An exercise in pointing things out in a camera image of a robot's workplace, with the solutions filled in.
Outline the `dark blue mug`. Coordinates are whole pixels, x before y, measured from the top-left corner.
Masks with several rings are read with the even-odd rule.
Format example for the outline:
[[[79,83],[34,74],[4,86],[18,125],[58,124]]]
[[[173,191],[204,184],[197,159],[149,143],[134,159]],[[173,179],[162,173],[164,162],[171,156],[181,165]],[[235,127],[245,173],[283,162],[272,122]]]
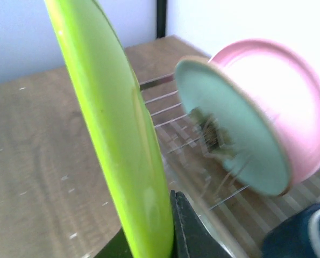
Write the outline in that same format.
[[[261,246],[262,257],[320,257],[320,203],[289,217],[271,230]]]

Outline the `pink plate with woven pattern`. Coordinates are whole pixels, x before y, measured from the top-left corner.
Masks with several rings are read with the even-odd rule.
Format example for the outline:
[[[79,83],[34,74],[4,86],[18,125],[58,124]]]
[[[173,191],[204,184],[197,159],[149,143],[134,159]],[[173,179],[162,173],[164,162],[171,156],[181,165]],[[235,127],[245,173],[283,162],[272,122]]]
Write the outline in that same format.
[[[305,59],[266,39],[244,39],[210,59],[267,112],[283,136],[293,184],[320,168],[320,77]]]

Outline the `lime green small plate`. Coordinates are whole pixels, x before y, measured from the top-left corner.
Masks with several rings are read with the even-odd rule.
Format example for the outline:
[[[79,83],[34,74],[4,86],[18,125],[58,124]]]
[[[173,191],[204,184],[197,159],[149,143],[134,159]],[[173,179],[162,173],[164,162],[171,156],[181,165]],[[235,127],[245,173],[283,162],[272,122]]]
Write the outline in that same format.
[[[134,257],[171,257],[174,226],[157,136],[136,75],[97,1],[47,1]]]

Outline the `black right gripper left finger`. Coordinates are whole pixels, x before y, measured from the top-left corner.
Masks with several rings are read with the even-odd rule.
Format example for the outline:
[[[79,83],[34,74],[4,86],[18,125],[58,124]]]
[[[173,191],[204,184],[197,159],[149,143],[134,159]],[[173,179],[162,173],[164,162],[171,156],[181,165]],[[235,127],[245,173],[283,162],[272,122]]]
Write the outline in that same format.
[[[133,258],[122,228],[95,255],[95,258]]]

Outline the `mint green flower plate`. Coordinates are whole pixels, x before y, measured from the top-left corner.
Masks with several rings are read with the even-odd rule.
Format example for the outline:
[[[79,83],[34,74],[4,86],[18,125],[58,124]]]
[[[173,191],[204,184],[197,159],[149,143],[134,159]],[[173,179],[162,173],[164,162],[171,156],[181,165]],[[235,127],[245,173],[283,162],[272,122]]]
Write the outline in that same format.
[[[282,136],[259,105],[217,65],[188,56],[174,78],[185,112],[195,125],[208,123],[214,157],[238,181],[255,192],[280,196],[292,186],[293,166]]]

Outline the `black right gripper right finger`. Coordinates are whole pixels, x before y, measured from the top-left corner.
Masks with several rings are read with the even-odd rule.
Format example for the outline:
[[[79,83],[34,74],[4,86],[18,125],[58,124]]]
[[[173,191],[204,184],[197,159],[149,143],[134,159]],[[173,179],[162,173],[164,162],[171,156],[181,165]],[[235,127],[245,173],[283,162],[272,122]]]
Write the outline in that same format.
[[[172,257],[231,257],[208,232],[184,193],[172,190],[170,203],[174,223]]]

